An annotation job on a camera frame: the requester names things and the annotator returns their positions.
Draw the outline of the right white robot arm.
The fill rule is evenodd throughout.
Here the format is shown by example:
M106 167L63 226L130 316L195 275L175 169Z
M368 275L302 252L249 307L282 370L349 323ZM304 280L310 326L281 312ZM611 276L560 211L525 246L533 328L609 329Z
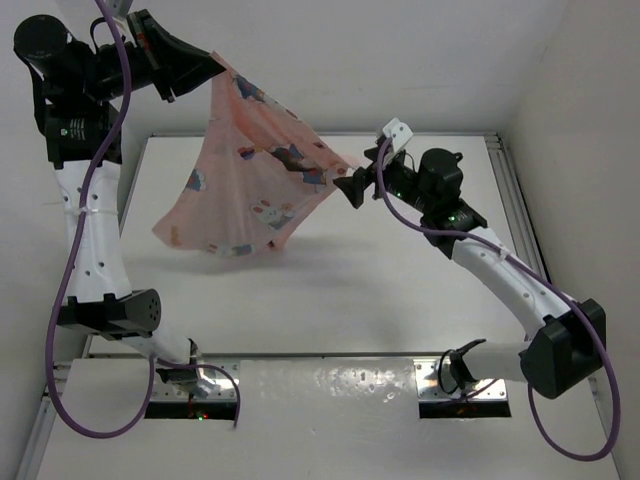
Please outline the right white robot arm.
M405 164L405 151L393 152L379 170L376 156L383 150L367 150L370 165L335 179L336 187L354 208L363 204L366 189L373 186L375 198L396 198L420 212L418 231L484 284L525 332L520 343L476 339L446 351L438 372L443 391L453 394L480 380L499 378L523 382L555 399L602 368L604 309L592 299L577 302L557 295L504 246L461 197L461 153L432 148L423 153L418 168L411 169Z

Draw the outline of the pink cartoon print pillowcase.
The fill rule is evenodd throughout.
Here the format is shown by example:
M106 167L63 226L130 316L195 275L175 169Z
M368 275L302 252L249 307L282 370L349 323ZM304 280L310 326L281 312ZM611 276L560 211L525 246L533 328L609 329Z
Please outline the pink cartoon print pillowcase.
M223 66L211 80L209 124L185 187L152 231L165 245L243 257L281 249L359 162Z

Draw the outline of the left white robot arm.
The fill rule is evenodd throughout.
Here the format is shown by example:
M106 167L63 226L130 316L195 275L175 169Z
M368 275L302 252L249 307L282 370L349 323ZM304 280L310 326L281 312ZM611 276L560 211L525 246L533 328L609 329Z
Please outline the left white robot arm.
M125 111L115 100L153 86L167 102L222 72L204 50L165 30L147 10L126 17L129 39L76 39L56 17L24 20L14 51L28 68L34 117L62 196L69 258L53 328L119 341L163 365L189 364L195 344L161 321L159 294L135 290L120 243L118 185Z

